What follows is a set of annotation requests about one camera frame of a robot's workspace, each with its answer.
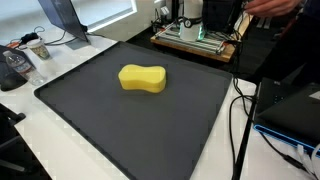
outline yellow sponge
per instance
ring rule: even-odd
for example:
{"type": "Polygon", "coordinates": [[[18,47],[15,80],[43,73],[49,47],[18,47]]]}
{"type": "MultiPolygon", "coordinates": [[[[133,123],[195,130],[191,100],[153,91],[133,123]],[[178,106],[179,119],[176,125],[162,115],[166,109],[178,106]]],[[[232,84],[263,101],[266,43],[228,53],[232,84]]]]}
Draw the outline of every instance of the yellow sponge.
{"type": "Polygon", "coordinates": [[[142,67],[126,65],[119,72],[121,86],[125,90],[161,92],[166,85],[166,70],[161,66],[142,67]]]}

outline bottle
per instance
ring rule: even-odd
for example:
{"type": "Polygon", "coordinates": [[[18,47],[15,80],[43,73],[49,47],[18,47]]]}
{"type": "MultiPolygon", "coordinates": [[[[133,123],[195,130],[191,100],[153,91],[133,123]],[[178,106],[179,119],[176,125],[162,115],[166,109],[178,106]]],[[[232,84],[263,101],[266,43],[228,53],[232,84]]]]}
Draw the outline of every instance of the bottle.
{"type": "Polygon", "coordinates": [[[24,57],[13,54],[11,51],[3,52],[7,64],[27,79],[32,85],[40,86],[45,83],[45,79],[24,57]]]}

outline gray mat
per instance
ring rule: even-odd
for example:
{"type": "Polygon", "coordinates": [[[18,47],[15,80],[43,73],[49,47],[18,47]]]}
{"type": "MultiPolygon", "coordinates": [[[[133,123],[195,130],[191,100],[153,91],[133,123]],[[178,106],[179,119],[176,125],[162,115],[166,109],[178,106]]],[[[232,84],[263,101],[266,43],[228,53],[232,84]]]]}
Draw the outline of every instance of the gray mat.
{"type": "Polygon", "coordinates": [[[214,125],[231,74],[127,43],[35,91],[130,179],[189,179],[214,125]],[[124,65],[163,66],[159,94],[122,90],[124,65]]]}

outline monitor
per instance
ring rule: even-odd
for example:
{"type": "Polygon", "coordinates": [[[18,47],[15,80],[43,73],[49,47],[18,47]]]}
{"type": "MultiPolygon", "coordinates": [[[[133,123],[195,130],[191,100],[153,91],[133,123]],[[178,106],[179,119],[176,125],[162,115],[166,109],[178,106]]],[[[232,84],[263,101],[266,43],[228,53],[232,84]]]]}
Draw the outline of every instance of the monitor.
{"type": "Polygon", "coordinates": [[[67,31],[75,37],[87,41],[87,28],[76,14],[71,0],[38,0],[51,24],[67,31]]]}
{"type": "Polygon", "coordinates": [[[243,0],[203,0],[202,20],[206,31],[232,34],[243,0]]]}

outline wooden board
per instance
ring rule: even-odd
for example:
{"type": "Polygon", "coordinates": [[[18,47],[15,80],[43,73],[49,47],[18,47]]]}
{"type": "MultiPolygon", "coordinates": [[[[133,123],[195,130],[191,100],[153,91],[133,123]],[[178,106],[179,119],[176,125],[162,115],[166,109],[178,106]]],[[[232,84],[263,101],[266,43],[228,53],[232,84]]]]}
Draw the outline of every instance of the wooden board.
{"type": "MultiPolygon", "coordinates": [[[[241,36],[244,35],[244,33],[246,32],[247,28],[249,27],[249,24],[252,20],[253,16],[246,16],[240,27],[239,27],[239,33],[241,34],[241,36]]],[[[170,48],[174,48],[174,49],[178,49],[181,51],[185,51],[185,52],[189,52],[192,54],[197,54],[200,56],[204,56],[210,59],[214,59],[214,60],[218,60],[218,61],[223,61],[223,62],[229,62],[231,57],[233,56],[234,52],[235,52],[235,48],[232,45],[228,45],[225,50],[221,53],[221,55],[217,55],[214,52],[209,53],[203,50],[199,50],[199,49],[195,49],[195,48],[190,48],[187,47],[183,44],[177,44],[177,43],[172,43],[172,42],[168,42],[168,41],[161,41],[158,40],[155,36],[153,36],[150,41],[154,44],[158,44],[161,46],[166,46],[166,47],[170,47],[170,48]]]]}

